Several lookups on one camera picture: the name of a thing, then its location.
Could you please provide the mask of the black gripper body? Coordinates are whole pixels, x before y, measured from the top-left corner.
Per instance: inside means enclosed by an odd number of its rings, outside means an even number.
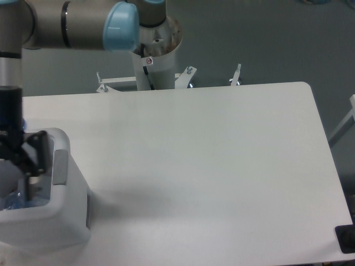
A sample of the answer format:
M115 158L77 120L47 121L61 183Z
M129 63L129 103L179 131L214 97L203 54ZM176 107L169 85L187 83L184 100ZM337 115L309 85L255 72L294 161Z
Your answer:
M1 159L21 163L24 150L22 89L1 87Z

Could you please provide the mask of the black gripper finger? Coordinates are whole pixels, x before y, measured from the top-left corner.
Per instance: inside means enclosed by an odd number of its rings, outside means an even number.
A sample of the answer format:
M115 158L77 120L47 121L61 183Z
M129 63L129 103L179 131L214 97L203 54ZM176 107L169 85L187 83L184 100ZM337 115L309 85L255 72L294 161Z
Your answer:
M34 161L25 147L30 147L30 151L34 151ZM46 131L41 130L23 135L23 141L16 151L16 166L24 174L26 201L31 201L34 195L31 178L40 177L48 171L48 134Z

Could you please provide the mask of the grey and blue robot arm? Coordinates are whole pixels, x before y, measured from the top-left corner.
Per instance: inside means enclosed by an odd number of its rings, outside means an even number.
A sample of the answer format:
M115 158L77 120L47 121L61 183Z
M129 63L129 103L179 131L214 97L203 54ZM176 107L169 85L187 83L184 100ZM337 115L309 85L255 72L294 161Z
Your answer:
M132 51L140 28L165 20L165 1L1 2L1 159L22 172L27 201L31 178L45 174L50 160L47 133L24 131L22 50Z

